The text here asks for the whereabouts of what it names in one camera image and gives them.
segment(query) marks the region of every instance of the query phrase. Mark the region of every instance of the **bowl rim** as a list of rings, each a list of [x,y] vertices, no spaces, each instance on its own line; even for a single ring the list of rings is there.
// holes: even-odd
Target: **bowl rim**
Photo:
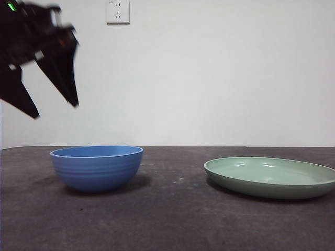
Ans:
[[[118,155],[104,155],[104,156],[63,156],[63,155],[57,155],[56,152],[60,150],[65,149],[75,149],[75,148],[88,148],[88,147],[98,147],[98,146],[124,146],[124,147],[131,147],[134,149],[138,149],[137,152],[133,153],[127,153],[127,154],[118,154]],[[142,153],[144,150],[141,147],[138,146],[132,146],[132,145],[87,145],[87,146],[74,146],[74,147],[65,147],[61,149],[56,149],[50,153],[52,157],[58,157],[58,158],[113,158],[113,157],[121,157],[121,156],[128,156],[128,155],[134,155],[138,153]]]

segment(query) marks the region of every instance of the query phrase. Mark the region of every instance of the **bowl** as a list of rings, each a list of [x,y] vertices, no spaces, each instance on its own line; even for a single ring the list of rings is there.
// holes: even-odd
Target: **bowl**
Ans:
[[[61,181],[83,192],[116,189],[137,172],[143,149],[126,145],[80,146],[50,153]]]

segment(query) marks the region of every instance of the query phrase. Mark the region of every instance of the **ribbed bowl exterior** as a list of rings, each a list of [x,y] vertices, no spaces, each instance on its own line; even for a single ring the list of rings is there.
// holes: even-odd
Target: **ribbed bowl exterior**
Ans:
[[[142,153],[92,158],[51,154],[51,158],[56,174],[69,187],[84,192],[102,192],[130,180],[138,171]]]

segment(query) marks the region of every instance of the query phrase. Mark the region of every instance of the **plate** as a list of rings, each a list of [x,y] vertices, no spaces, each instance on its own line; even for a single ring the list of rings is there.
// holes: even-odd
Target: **plate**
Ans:
[[[218,158],[204,164],[215,183],[230,190],[273,199],[307,199],[335,188],[335,170],[280,158]]]

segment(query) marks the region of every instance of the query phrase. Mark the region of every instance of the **green led light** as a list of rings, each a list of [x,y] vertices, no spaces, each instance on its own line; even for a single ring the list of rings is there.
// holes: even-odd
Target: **green led light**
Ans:
[[[12,11],[16,11],[14,5],[12,3],[7,3],[7,5],[10,7]]]

